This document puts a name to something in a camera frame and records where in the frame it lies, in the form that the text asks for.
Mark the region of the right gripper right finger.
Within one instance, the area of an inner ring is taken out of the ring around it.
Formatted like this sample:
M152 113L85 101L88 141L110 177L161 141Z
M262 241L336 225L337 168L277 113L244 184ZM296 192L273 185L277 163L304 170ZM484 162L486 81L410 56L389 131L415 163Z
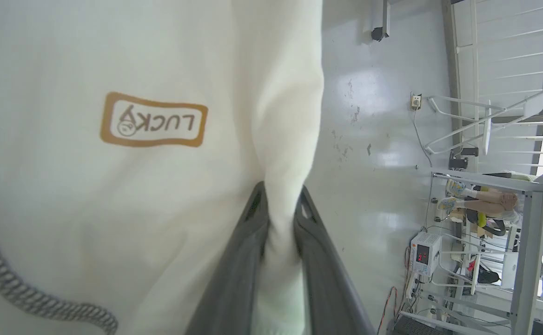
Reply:
M303 262L308 333L375 335L307 187L303 187L299 196L293 224L297 250Z

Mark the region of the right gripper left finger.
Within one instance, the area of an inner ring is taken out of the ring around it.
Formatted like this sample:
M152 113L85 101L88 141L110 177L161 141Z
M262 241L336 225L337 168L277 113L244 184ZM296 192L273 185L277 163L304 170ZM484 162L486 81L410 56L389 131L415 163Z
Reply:
M259 263L269 230L265 183L246 202L204 294L187 335L249 335L257 294Z

